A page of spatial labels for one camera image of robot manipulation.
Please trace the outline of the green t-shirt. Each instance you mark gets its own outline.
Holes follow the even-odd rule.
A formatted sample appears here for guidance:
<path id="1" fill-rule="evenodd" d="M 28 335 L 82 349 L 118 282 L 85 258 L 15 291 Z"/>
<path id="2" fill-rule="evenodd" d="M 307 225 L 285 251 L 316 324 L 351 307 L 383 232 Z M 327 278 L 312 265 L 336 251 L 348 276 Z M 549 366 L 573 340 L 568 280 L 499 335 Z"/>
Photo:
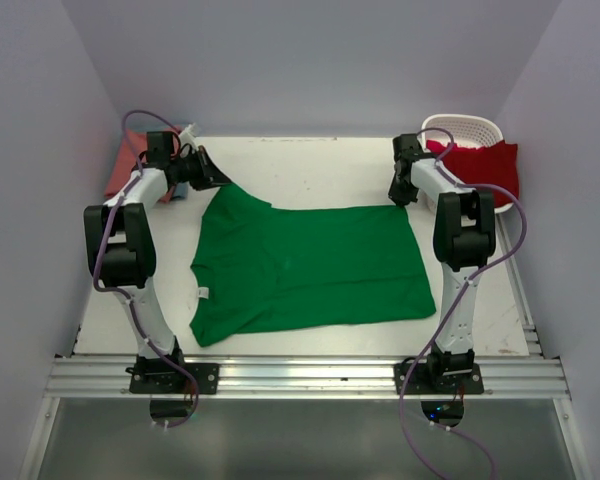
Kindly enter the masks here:
<path id="1" fill-rule="evenodd" d="M 288 210 L 224 186 L 206 208 L 191 270 L 201 347 L 238 334 L 421 320 L 436 312 L 405 209 Z"/>

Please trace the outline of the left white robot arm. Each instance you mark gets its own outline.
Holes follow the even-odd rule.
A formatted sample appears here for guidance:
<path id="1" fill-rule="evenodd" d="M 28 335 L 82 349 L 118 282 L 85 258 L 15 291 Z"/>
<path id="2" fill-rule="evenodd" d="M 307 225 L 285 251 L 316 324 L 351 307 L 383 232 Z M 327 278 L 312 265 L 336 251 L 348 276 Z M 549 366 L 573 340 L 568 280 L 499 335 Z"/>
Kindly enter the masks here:
<path id="1" fill-rule="evenodd" d="M 155 291 L 157 253 L 148 213 L 179 184 L 203 191 L 231 180 L 195 143 L 190 127 L 147 133 L 139 161 L 115 195 L 84 210 L 87 259 L 95 290 L 113 294 L 126 311 L 138 345 L 139 375 L 158 362 L 152 379 L 173 393 L 187 383 L 188 369 Z"/>

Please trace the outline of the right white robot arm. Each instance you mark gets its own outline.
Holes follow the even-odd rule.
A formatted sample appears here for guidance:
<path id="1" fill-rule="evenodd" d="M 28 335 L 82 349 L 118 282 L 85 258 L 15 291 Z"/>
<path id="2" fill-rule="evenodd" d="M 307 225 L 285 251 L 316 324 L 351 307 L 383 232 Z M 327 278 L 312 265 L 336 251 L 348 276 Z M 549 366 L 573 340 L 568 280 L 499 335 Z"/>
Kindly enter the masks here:
<path id="1" fill-rule="evenodd" d="M 451 394 L 462 387 L 482 393 L 473 320 L 479 270 L 496 248 L 494 196 L 467 187 L 415 133 L 394 137 L 392 146 L 388 197 L 398 206 L 415 202 L 419 193 L 437 199 L 432 245 L 443 274 L 438 335 L 424 360 L 407 358 L 394 367 L 396 379 L 406 383 L 407 394 Z"/>

